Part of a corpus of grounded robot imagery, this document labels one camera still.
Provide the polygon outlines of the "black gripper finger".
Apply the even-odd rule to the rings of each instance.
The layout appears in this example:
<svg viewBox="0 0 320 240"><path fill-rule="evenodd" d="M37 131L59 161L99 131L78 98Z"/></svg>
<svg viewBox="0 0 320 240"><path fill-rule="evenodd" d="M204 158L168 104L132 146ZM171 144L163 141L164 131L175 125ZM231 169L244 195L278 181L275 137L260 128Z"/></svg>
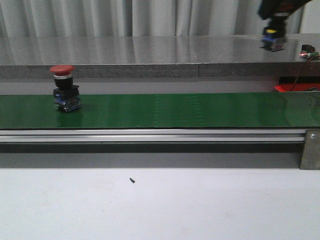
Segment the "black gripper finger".
<svg viewBox="0 0 320 240"><path fill-rule="evenodd" d="M277 0L262 0L258 9L258 15L262 20L270 18L277 8Z"/></svg>
<svg viewBox="0 0 320 240"><path fill-rule="evenodd" d="M309 3L311 0L286 0L285 1L285 12L289 15L293 14L296 10Z"/></svg>

